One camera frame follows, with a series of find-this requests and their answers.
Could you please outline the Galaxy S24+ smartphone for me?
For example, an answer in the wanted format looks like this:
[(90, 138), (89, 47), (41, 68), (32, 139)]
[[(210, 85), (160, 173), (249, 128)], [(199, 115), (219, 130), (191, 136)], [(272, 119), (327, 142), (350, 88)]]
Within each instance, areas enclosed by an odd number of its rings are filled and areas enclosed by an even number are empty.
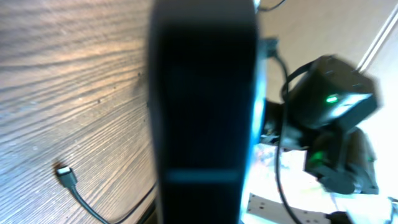
[(150, 126), (161, 223), (238, 223), (261, 132), (265, 79), (254, 3), (152, 8)]

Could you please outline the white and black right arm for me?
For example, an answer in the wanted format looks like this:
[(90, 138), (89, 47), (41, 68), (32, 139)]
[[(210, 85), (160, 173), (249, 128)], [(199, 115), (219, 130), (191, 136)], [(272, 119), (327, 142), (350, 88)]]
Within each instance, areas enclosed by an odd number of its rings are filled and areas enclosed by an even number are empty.
[(358, 124), (379, 106), (374, 80), (333, 55), (299, 67), (268, 101), (261, 143), (306, 151), (304, 171), (328, 192), (377, 195), (373, 148)]

